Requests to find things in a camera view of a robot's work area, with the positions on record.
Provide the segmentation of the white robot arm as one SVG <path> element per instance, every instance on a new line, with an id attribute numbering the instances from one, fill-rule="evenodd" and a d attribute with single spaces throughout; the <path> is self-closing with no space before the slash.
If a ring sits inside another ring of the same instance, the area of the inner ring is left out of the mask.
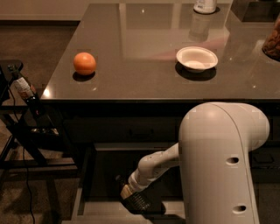
<path id="1" fill-rule="evenodd" d="M 147 155 L 122 184 L 120 196 L 144 212 L 140 194 L 170 168 L 180 168 L 186 224 L 260 224 L 249 153 L 267 141 L 270 123 L 246 103 L 208 102 L 184 116 L 178 142 Z"/>

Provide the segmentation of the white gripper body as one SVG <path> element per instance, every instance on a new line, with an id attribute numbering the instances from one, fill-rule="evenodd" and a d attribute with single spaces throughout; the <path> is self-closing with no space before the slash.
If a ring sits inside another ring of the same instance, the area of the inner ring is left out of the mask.
<path id="1" fill-rule="evenodd" d="M 130 188 L 135 192 L 141 192 L 149 185 L 148 180 L 138 170 L 133 171 L 129 176 Z"/>

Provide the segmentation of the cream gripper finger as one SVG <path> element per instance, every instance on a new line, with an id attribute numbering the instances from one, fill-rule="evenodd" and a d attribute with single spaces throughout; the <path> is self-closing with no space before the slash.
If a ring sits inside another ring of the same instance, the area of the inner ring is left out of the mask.
<path id="1" fill-rule="evenodd" d="M 129 185 L 125 185 L 125 186 L 122 188 L 121 192 L 120 192 L 120 195 L 121 195 L 121 197 L 122 197 L 123 200 L 127 199 L 127 198 L 130 197 L 132 194 L 133 194 L 133 192 L 131 191 Z"/>

